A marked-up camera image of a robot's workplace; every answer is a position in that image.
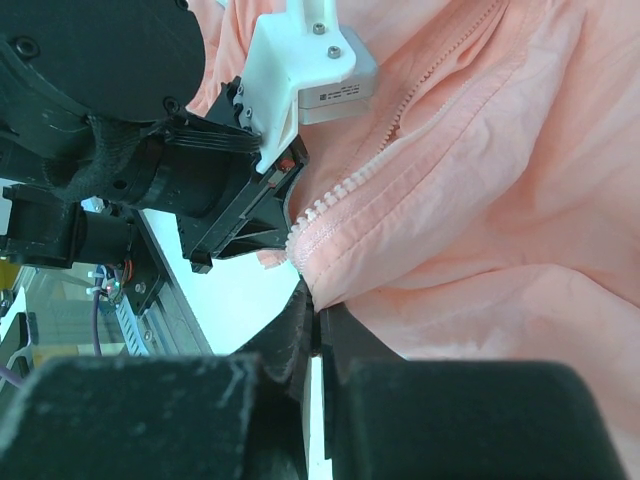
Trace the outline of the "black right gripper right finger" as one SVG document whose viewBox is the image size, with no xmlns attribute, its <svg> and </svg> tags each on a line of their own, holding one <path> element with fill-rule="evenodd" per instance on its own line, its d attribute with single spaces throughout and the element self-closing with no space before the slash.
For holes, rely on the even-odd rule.
<svg viewBox="0 0 640 480">
<path fill-rule="evenodd" d="M 337 479 L 622 479 L 584 381 L 545 361 L 405 360 L 342 305 L 318 318 Z"/>
</svg>

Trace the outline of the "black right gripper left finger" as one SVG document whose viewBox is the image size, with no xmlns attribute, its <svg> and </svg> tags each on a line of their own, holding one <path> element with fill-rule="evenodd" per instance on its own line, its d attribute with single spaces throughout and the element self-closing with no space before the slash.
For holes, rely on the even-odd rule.
<svg viewBox="0 0 640 480">
<path fill-rule="evenodd" d="M 1 423 L 5 479 L 304 479 L 311 312 L 282 312 L 227 356 L 67 357 Z"/>
</svg>

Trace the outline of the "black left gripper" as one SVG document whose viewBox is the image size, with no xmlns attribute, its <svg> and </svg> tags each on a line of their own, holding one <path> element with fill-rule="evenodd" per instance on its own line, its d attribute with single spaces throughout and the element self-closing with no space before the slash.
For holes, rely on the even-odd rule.
<svg viewBox="0 0 640 480">
<path fill-rule="evenodd" d="M 182 256 L 195 273 L 284 246 L 285 202 L 308 153 L 295 138 L 264 174 L 260 136 L 241 125 L 240 79 L 221 86 L 205 117 L 177 113 L 150 131 L 114 178 L 114 200 L 175 215 Z"/>
</svg>

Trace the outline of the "pink zip-up hooded jacket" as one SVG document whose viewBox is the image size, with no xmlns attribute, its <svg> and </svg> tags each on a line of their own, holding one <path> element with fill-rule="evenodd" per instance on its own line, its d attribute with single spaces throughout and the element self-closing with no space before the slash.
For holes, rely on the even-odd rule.
<svg viewBox="0 0 640 480">
<path fill-rule="evenodd" d="M 342 1 L 370 110 L 306 126 L 282 250 L 403 356 L 547 359 L 639 475 L 639 5 Z"/>
</svg>

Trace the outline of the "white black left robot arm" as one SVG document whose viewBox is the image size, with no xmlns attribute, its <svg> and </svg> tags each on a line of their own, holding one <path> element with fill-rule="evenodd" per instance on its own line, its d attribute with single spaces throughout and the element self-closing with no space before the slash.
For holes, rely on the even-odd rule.
<svg viewBox="0 0 640 480">
<path fill-rule="evenodd" d="M 281 251 L 306 152 L 260 169 L 243 83 L 189 109 L 205 44 L 185 1 L 5 1 L 1 175 L 13 182 L 1 253 L 69 268 L 138 262 L 131 211 L 172 214 L 193 271 Z"/>
</svg>

